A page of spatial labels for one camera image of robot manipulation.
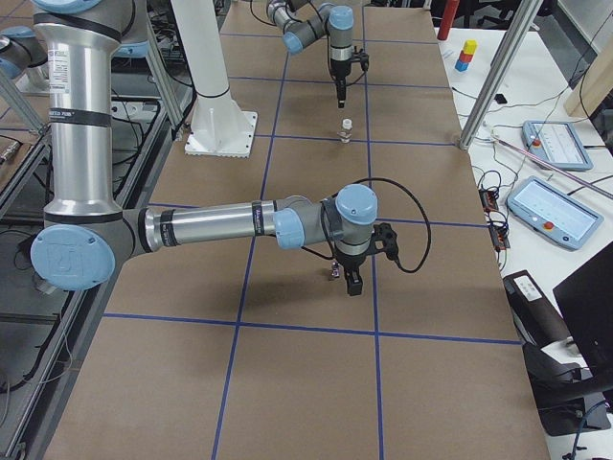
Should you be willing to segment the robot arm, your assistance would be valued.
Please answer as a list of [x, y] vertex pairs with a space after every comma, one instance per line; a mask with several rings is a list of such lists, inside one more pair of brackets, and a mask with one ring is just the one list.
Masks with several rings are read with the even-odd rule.
[[288, 53], [296, 56], [321, 38], [328, 41], [328, 68], [336, 90], [337, 105], [344, 108], [347, 78], [352, 66], [362, 57], [353, 45], [353, 11], [351, 7], [311, 1], [268, 1], [266, 15], [283, 33]]
[[[34, 28], [48, 46], [49, 122], [54, 198], [34, 239], [35, 271], [53, 286], [84, 290], [105, 283], [129, 259], [191, 242], [272, 236], [280, 248], [330, 245], [349, 295], [359, 295], [359, 267], [374, 255], [375, 192], [347, 185], [320, 203], [281, 200], [201, 209], [124, 210], [112, 186], [111, 59], [121, 51], [145, 56], [147, 1], [32, 1]], [[266, 14], [291, 55], [325, 36], [339, 108], [346, 77], [368, 56], [352, 47], [351, 7], [324, 3], [312, 19], [292, 13], [307, 1], [268, 1]], [[195, 96], [187, 154], [248, 157], [258, 120], [233, 100], [212, 1], [174, 1], [172, 9], [193, 78]]]

